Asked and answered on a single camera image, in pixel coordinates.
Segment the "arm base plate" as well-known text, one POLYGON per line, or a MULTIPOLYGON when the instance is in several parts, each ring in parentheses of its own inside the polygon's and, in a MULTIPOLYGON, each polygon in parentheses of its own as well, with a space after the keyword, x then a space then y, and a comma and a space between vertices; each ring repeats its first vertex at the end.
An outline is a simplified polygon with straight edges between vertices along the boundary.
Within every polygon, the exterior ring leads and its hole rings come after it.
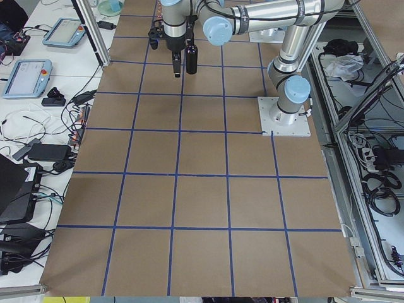
POLYGON ((310 137, 308 118, 302 104, 298 112, 286 114, 278 108, 278 97, 258 97, 258 109, 263 136, 310 137))
POLYGON ((284 28, 271 28, 249 33, 249 41, 253 43, 281 44, 284 37, 284 28))

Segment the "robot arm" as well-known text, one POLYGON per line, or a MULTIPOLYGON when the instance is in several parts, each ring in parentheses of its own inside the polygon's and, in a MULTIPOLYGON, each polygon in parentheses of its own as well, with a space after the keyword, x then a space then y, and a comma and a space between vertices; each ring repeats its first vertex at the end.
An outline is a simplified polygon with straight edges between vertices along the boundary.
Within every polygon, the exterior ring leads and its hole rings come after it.
POLYGON ((343 1, 270 1, 226 7, 223 1, 162 1, 162 24, 158 38, 172 53, 173 72, 181 75, 181 53, 193 46, 193 24, 199 21, 210 44, 222 46, 234 35, 286 29, 278 55, 268 65, 268 76, 278 92, 270 109, 271 119, 280 126, 297 119, 309 98, 309 82, 297 74, 299 57, 309 29, 332 19, 343 1))

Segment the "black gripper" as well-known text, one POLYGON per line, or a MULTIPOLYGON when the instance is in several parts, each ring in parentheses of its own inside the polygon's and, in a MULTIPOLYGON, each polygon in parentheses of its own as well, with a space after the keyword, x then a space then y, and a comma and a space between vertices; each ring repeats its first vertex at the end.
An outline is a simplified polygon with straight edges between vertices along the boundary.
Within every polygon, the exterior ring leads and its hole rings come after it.
POLYGON ((166 46, 172 52, 173 73, 176 78, 181 77, 181 54, 187 43, 194 42, 194 16, 190 15, 186 19, 186 35, 180 37, 165 36, 166 46))

